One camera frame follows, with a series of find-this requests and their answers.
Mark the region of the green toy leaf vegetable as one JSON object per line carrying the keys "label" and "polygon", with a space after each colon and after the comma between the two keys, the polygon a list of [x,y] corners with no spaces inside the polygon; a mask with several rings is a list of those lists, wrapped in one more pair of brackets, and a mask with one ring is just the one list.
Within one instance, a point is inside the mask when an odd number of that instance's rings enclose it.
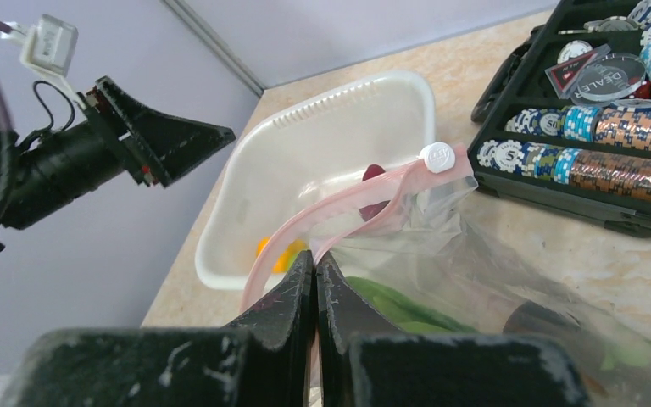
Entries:
{"label": "green toy leaf vegetable", "polygon": [[408,333],[478,333],[472,326],[417,303],[386,285],[357,276],[348,276],[346,282],[390,322]]}

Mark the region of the red toy fruit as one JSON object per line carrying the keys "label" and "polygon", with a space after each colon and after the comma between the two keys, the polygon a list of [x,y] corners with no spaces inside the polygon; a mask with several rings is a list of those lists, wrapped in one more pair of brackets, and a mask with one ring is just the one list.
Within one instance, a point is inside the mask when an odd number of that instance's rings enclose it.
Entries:
{"label": "red toy fruit", "polygon": [[[361,182],[366,183],[377,176],[386,173],[386,170],[379,164],[369,164],[364,170]],[[359,208],[359,216],[363,222],[369,221],[376,217],[390,203],[385,199],[380,191],[368,191],[368,197],[364,200],[364,205]]]}

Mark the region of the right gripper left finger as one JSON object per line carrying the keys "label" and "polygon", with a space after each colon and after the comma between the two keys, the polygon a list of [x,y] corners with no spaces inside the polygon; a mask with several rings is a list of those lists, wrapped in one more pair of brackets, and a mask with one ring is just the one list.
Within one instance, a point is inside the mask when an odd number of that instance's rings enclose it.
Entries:
{"label": "right gripper left finger", "polygon": [[39,337],[2,406],[305,406],[313,256],[222,327],[70,328]]}

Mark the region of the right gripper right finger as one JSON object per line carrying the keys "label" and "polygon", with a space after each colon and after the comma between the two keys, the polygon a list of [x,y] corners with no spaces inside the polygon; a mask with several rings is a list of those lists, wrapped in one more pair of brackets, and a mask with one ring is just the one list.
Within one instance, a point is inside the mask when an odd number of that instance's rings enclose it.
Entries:
{"label": "right gripper right finger", "polygon": [[314,268],[325,406],[588,406],[575,366],[543,337],[408,334],[346,283]]}

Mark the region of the dark brown toy fruit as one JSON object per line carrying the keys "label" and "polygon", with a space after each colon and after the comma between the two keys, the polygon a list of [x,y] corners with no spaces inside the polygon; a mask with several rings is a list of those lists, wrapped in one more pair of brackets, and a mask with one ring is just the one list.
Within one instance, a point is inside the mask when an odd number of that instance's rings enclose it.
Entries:
{"label": "dark brown toy fruit", "polygon": [[502,333],[535,333],[572,342],[603,342],[572,314],[561,314],[532,301],[524,302],[513,311]]}

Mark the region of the clear zip top bag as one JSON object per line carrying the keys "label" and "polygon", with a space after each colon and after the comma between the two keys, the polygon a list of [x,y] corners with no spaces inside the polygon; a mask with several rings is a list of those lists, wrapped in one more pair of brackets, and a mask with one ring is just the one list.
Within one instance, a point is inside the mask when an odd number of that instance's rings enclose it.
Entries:
{"label": "clear zip top bag", "polygon": [[[357,276],[391,287],[476,334],[535,334],[502,333],[526,301],[572,314],[603,342],[535,335],[565,349],[597,405],[651,406],[651,340],[472,228],[457,208],[475,188],[465,149],[436,142],[412,162],[322,198],[283,223],[259,249],[242,307],[263,297],[270,268],[301,239],[314,261],[331,255],[345,281]],[[373,190],[390,203],[363,222],[359,208]]]}

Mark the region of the white plastic tub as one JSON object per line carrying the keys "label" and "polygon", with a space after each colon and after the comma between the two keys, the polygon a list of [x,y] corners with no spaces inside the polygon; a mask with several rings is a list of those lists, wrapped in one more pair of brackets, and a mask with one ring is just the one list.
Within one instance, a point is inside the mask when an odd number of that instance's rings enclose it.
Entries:
{"label": "white plastic tub", "polygon": [[260,241],[300,210],[388,170],[436,140],[430,83],[407,70],[366,76],[261,121],[237,143],[196,246],[203,285],[240,291]]}

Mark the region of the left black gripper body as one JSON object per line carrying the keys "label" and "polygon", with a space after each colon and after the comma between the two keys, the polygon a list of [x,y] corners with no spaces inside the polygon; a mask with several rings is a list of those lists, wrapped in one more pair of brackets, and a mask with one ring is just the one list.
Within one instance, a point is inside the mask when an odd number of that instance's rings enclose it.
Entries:
{"label": "left black gripper body", "polygon": [[82,112],[138,184],[168,187],[231,145],[229,127],[166,114],[137,101],[108,76],[81,94]]}

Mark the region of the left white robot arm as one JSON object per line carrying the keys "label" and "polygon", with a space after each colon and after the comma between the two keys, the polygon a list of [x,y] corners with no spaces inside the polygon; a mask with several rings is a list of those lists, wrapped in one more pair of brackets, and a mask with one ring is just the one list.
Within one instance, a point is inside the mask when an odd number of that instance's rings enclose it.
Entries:
{"label": "left white robot arm", "polygon": [[236,140],[228,127],[151,109],[107,76],[77,95],[81,123],[35,130],[16,147],[0,226],[24,230],[123,172],[169,187]]}

